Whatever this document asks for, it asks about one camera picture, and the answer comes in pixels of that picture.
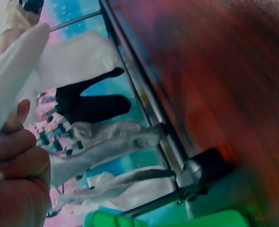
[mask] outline hanging laundry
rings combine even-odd
[[[90,148],[85,147],[75,155],[66,157],[50,155],[51,184],[58,188],[85,170],[127,155],[132,151],[155,147],[164,136],[162,125],[157,124],[138,132],[103,141]]]
[[[91,204],[115,207],[118,210],[130,210],[173,192],[175,186],[171,179],[173,171],[162,166],[148,166],[112,177],[94,185],[92,189],[77,190],[74,194],[62,194],[57,206],[82,204],[75,212],[86,212]]]
[[[60,87],[61,89],[57,91],[59,93],[58,99],[60,99],[60,97],[69,95],[64,94],[67,90],[67,87],[65,87],[67,85],[84,81],[83,85],[89,84],[90,86],[105,78],[119,76],[123,73],[123,70],[116,69],[115,67],[117,65],[119,65],[119,55],[115,46],[108,38],[95,32],[85,32],[67,41],[46,46],[36,70],[32,72],[28,82],[18,96],[18,101],[21,98],[29,97],[32,103],[25,125],[36,122],[33,120],[37,103],[36,99],[33,98],[34,96],[44,92],[46,89]],[[80,105],[93,104],[98,110],[101,109],[98,103],[105,105],[105,107],[111,104],[111,107],[103,111],[101,118],[96,114],[92,114],[90,118],[87,118],[86,114],[89,113],[88,109],[84,111],[80,107],[72,113],[68,112],[68,110],[72,111],[72,109],[67,109],[65,106],[70,106],[71,99],[64,99],[58,109],[62,114],[64,113],[67,116],[71,123],[76,121],[103,121],[117,115],[128,113],[131,108],[130,102],[123,96],[101,96],[92,100],[80,98],[75,101]]]

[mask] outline metal bar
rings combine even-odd
[[[169,117],[166,115],[165,110],[164,110],[163,106],[161,105],[161,102],[158,99],[156,92],[154,91],[154,88],[149,81],[146,71],[144,70],[143,66],[141,65],[141,62],[139,61],[139,59],[137,58],[135,51],[133,50],[130,42],[128,41],[126,34],[123,32],[123,29],[121,28],[119,22],[117,21],[117,19],[113,15],[111,9],[109,8],[107,1],[106,0],[99,0],[99,1],[100,1],[100,4],[103,5],[103,9],[105,10],[105,13],[109,17],[109,19],[112,23],[112,26],[115,30],[115,33],[118,36],[121,44],[127,51],[127,54],[130,57],[132,57],[134,65],[137,67],[138,71],[142,75],[144,90],[148,96],[148,99],[153,107],[155,114],[158,116],[159,122],[163,122],[168,129],[169,137],[170,137],[169,143],[170,143],[170,145],[172,145],[174,156],[175,156],[176,160],[178,161],[179,167],[182,169],[184,162],[186,160],[188,160],[188,156],[187,156],[186,152],[184,151],[184,148],[183,148],[181,142],[179,141],[179,138],[175,132],[175,129],[174,129],[173,125],[170,123]]]
[[[100,15],[100,14],[101,14],[101,11],[99,10],[99,11],[96,11],[96,12],[94,12],[94,13],[89,13],[89,14],[87,14],[87,15],[84,15],[84,16],[81,16],[81,17],[78,17],[78,18],[75,18],[75,19],[73,19],[73,20],[67,21],[67,22],[65,22],[65,23],[62,23],[62,24],[59,24],[59,25],[56,25],[56,26],[50,28],[50,32],[54,32],[54,31],[59,30],[59,29],[61,29],[61,28],[67,27],[67,26],[69,26],[69,25],[71,25],[71,24],[75,24],[75,23],[77,23],[77,22],[79,22],[79,21],[86,20],[86,19],[88,19],[88,18],[97,16],[97,15]]]
[[[165,206],[171,202],[175,202],[179,200],[179,194],[178,191],[171,192],[170,194],[167,194],[165,196],[162,196],[156,200],[153,200],[149,203],[146,203],[142,206],[136,207],[134,209],[125,211],[121,213],[121,215],[129,216],[129,217],[138,217],[140,215],[146,214],[150,211],[156,210],[162,206]]]

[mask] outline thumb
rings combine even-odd
[[[17,117],[23,124],[30,111],[30,100],[24,99],[17,106]]]

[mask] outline green object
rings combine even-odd
[[[147,224],[124,216],[96,211],[86,216],[83,227],[147,227]],[[201,218],[158,227],[249,227],[249,225],[237,211],[225,210]]]
[[[249,227],[249,225],[237,211],[225,210],[201,218],[158,227]]]
[[[147,227],[142,221],[100,211],[89,213],[83,227]]]

